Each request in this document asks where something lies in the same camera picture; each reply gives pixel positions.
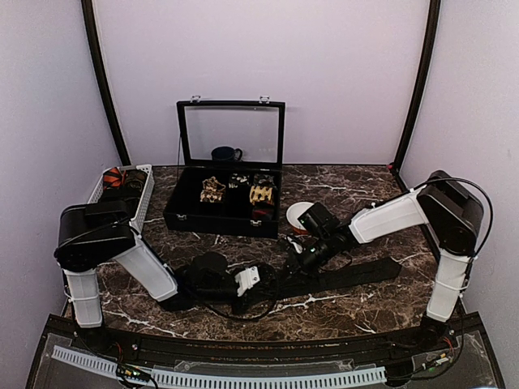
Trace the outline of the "black necktie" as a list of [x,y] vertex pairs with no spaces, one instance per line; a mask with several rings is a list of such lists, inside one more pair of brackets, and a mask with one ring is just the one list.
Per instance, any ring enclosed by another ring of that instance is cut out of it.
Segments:
[[333,289],[345,289],[362,284],[394,280],[401,273],[402,265],[385,257],[369,263],[348,265],[338,270],[305,274],[297,272],[281,282],[278,297],[298,297]]

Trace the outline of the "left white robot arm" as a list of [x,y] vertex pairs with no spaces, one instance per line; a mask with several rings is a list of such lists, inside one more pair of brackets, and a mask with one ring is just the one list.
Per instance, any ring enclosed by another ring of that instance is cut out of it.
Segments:
[[67,207],[59,219],[54,257],[62,269],[66,294],[82,338],[97,353],[114,347],[105,329],[97,268],[115,262],[166,311],[200,305],[240,322],[257,321],[275,307],[281,291],[276,270],[256,263],[230,271],[225,256],[207,252],[174,271],[131,222],[123,201]]

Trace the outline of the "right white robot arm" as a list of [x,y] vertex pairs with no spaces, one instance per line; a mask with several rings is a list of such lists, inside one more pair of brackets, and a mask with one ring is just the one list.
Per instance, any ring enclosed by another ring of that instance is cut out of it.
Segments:
[[480,232],[485,216],[492,218],[494,209],[481,186],[436,170],[416,187],[362,208],[347,220],[314,203],[298,220],[316,240],[308,246],[291,240],[286,268],[290,273],[309,273],[341,252],[408,228],[427,227],[435,236],[440,259],[424,314],[430,321],[414,333],[414,345],[430,352],[444,340],[442,323],[451,318],[468,288],[473,263],[489,238]]

